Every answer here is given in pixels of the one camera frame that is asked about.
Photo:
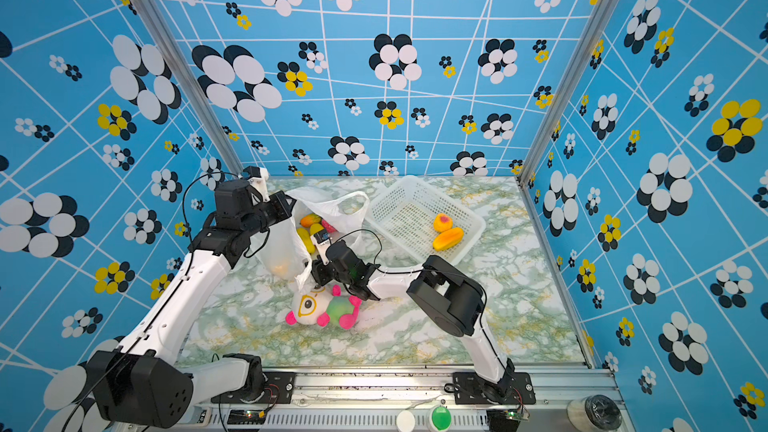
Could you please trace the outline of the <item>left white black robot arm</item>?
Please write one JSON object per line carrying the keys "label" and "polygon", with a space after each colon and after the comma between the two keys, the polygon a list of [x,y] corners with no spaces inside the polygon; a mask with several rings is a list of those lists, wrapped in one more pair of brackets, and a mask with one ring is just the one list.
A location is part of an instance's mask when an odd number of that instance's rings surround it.
{"label": "left white black robot arm", "polygon": [[255,401],[267,390],[260,358],[224,356],[187,371],[175,362],[185,338],[218,284],[234,269],[256,234],[291,218],[296,201],[268,193],[259,178],[221,183],[215,210],[191,240],[170,288],[119,345],[98,351],[85,365],[87,390],[110,424],[167,429],[210,398],[239,392]]}

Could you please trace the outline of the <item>peach fruit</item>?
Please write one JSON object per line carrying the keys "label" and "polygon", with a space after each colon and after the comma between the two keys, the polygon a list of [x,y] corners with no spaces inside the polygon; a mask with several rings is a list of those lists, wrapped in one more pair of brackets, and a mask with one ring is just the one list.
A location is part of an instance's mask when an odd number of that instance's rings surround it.
{"label": "peach fruit", "polygon": [[453,220],[447,214],[438,214],[433,221],[433,228],[441,234],[453,228]]}

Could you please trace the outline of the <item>yellow banana fruit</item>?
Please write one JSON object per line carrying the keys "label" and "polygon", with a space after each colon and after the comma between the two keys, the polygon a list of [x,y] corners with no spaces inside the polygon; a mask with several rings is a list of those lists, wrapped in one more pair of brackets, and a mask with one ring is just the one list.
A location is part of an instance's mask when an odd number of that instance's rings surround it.
{"label": "yellow banana fruit", "polygon": [[323,229],[324,227],[320,223],[312,224],[309,228],[300,226],[296,229],[297,234],[310,255],[316,253],[316,245],[312,241],[312,235]]}

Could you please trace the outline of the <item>orange mango fruit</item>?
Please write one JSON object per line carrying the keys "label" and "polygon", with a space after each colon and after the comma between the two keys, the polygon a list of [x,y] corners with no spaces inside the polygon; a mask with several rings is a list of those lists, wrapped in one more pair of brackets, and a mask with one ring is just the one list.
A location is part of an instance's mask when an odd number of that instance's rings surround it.
{"label": "orange mango fruit", "polygon": [[465,232],[460,227],[453,227],[451,229],[440,232],[432,243],[432,247],[435,251],[446,251],[452,247],[458,245],[464,239]]}

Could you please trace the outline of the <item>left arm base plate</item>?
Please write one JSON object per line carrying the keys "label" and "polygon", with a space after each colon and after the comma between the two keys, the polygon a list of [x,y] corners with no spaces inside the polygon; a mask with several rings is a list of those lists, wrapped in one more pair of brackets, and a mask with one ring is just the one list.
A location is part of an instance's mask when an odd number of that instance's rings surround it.
{"label": "left arm base plate", "polygon": [[211,399],[215,404],[288,404],[292,400],[297,374],[267,370],[260,378],[248,380],[240,389],[227,391]]}

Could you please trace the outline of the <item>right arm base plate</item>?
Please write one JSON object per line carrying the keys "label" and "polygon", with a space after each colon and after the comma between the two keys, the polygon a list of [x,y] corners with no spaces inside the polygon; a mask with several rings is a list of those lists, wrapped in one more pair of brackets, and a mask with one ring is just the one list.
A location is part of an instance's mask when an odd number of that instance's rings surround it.
{"label": "right arm base plate", "polygon": [[537,402],[531,377],[527,373],[505,375],[500,385],[480,378],[474,372],[455,372],[446,383],[458,405],[535,405]]}

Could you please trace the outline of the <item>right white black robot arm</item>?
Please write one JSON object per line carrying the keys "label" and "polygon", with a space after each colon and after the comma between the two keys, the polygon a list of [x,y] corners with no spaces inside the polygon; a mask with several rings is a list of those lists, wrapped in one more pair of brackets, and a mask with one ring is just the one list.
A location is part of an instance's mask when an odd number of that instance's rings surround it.
{"label": "right white black robot arm", "polygon": [[338,282],[363,301],[409,298],[437,327],[460,339],[488,393],[501,400],[512,391],[515,366],[485,318],[485,289],[442,257],[431,255],[421,265],[387,270],[364,262],[338,240],[313,261],[312,277],[318,285]]}

